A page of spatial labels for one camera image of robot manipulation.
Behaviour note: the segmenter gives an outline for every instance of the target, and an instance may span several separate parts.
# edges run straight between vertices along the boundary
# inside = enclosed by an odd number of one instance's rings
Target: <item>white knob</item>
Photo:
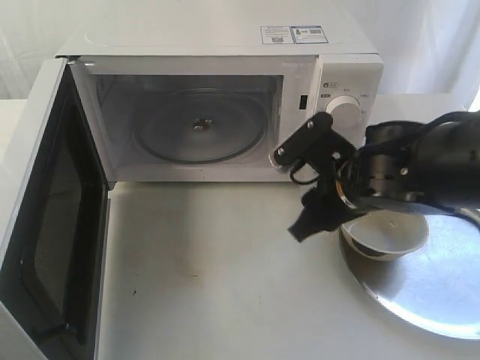
[[[352,128],[362,120],[362,109],[353,96],[342,95],[330,101],[325,111],[333,118],[335,126]]]

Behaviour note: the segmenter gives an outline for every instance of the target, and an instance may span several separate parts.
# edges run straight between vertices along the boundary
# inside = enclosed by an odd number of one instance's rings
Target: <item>white table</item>
[[[373,121],[455,108],[445,95],[415,99],[379,97]],[[429,110],[418,117],[412,101]],[[0,101],[0,151],[22,105]],[[297,244],[291,184],[118,184],[111,198],[101,360],[479,358],[480,343],[375,304],[336,233]]]

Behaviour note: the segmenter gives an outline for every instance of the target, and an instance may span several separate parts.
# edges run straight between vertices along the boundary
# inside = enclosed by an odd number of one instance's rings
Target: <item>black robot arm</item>
[[[480,113],[370,126],[359,149],[332,124],[329,114],[317,113],[271,156],[296,183],[309,182],[295,178],[305,164],[318,173],[289,229],[299,241],[378,209],[426,215],[480,208]]]

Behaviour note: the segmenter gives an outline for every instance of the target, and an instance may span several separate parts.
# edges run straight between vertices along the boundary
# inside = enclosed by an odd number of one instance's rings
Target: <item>microwave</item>
[[[362,144],[382,70],[328,0],[125,1],[94,16],[43,63],[0,158],[9,344],[96,358],[116,182],[286,182],[269,154],[314,113]]]

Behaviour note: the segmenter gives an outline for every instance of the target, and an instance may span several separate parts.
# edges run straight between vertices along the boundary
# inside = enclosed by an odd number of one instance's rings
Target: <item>microwave label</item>
[[[329,41],[320,25],[290,26],[295,44],[327,44]]]
[[[294,44],[290,26],[260,26],[260,32],[265,45]]]

